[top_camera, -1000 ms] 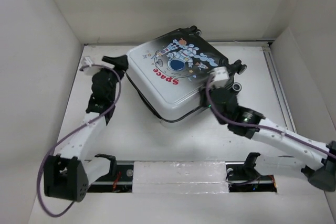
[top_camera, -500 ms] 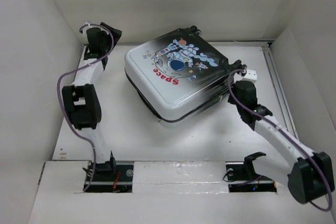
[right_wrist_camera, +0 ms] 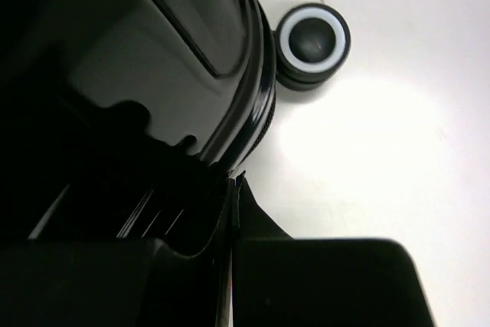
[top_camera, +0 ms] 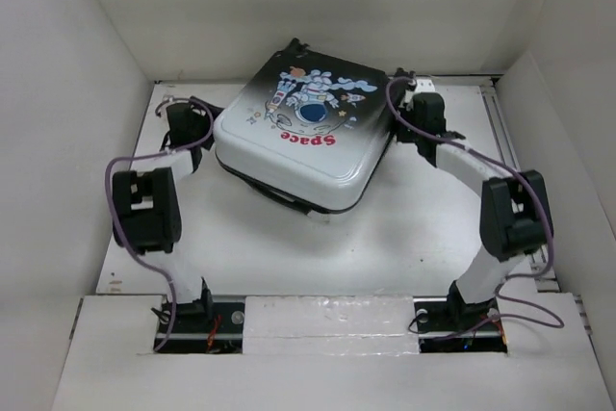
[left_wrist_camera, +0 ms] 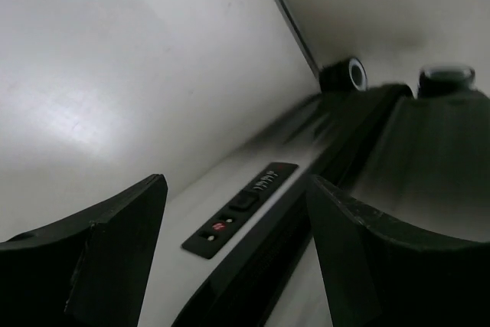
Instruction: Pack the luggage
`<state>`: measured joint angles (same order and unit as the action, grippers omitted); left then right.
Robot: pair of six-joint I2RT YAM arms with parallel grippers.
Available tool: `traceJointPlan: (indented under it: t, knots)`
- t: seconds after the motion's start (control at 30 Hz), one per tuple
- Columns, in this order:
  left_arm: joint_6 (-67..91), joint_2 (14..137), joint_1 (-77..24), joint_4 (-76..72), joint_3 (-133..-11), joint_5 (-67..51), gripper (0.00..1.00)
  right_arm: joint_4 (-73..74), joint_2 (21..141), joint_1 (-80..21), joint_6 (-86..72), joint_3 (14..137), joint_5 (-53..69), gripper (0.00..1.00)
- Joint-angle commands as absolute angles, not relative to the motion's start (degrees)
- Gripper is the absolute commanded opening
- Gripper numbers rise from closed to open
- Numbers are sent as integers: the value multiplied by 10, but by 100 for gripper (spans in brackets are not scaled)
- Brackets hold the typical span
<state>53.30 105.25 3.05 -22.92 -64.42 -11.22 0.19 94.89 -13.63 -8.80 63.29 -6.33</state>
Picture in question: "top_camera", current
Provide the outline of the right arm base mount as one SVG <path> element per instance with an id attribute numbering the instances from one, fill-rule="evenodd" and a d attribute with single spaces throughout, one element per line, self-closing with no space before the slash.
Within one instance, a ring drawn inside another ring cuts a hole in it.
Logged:
<path id="1" fill-rule="evenodd" d="M 488 320 L 496 308 L 494 299 L 469 308 L 446 296 L 415 297 L 408 331 L 422 354 L 506 353 L 501 323 Z"/>

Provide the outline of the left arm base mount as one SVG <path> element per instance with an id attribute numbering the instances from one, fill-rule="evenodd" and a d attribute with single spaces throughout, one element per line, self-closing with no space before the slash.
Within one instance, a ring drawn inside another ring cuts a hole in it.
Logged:
<path id="1" fill-rule="evenodd" d="M 215 295 L 212 315 L 190 314 L 181 306 L 162 354 L 240 354 L 243 352 L 245 298 Z"/>

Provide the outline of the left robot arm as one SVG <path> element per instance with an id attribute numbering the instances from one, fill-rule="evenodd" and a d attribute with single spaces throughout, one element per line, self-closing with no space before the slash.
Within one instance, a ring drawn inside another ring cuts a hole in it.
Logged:
<path id="1" fill-rule="evenodd" d="M 142 268 L 167 282 L 167 302 L 155 314 L 204 330 L 214 321 L 214 302 L 203 276 L 180 255 L 182 218 L 176 184 L 198 170 L 214 144 L 222 108 L 196 97 L 166 96 L 154 116 L 167 123 L 159 151 L 127 158 L 128 170 L 106 170 L 113 234 Z"/>

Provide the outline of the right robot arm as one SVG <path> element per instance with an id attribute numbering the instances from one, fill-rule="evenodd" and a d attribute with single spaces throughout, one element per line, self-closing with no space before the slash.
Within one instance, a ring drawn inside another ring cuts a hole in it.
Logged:
<path id="1" fill-rule="evenodd" d="M 519 263 L 546 249 L 547 262 L 537 273 L 544 275 L 553 267 L 554 232 L 543 175 L 509 167 L 448 130 L 444 98 L 435 91 L 421 91 L 414 72 L 398 69 L 386 85 L 385 97 L 397 141 L 415 145 L 425 161 L 453 176 L 480 200 L 481 248 L 449 287 L 448 322 L 463 333 L 503 319 L 496 301 L 507 281 L 522 277 L 514 271 Z"/>

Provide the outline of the black kids suitcase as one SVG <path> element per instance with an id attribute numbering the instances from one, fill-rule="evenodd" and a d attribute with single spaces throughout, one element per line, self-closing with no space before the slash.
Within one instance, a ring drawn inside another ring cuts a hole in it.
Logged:
<path id="1" fill-rule="evenodd" d="M 357 206 L 391 142 L 385 71 L 292 39 L 216 118 L 218 163 L 306 216 Z"/>

